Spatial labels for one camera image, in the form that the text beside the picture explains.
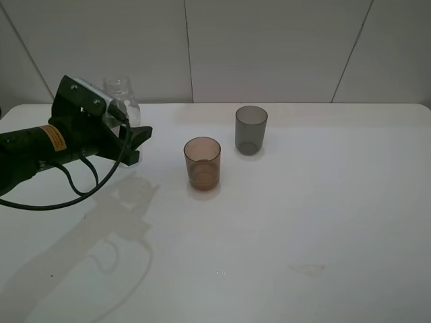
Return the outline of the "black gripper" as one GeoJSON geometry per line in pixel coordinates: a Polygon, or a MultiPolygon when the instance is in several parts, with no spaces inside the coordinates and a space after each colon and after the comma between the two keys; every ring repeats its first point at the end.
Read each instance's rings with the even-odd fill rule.
{"type": "Polygon", "coordinates": [[[119,160],[126,166],[139,163],[140,147],[151,138],[153,128],[150,126],[119,127],[119,138],[104,124],[101,118],[87,114],[75,116],[50,117],[50,126],[54,126],[61,135],[59,150],[63,158],[71,162],[81,156],[97,155],[111,161],[119,160]]]}

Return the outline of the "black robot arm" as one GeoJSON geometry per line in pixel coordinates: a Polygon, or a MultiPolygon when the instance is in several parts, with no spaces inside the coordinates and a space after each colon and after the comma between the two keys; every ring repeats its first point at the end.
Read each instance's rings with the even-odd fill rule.
{"type": "Polygon", "coordinates": [[[126,126],[115,135],[101,118],[81,113],[51,117],[47,125],[1,134],[1,194],[37,173],[96,155],[131,166],[139,161],[138,148],[151,138],[150,126],[126,126]]]}

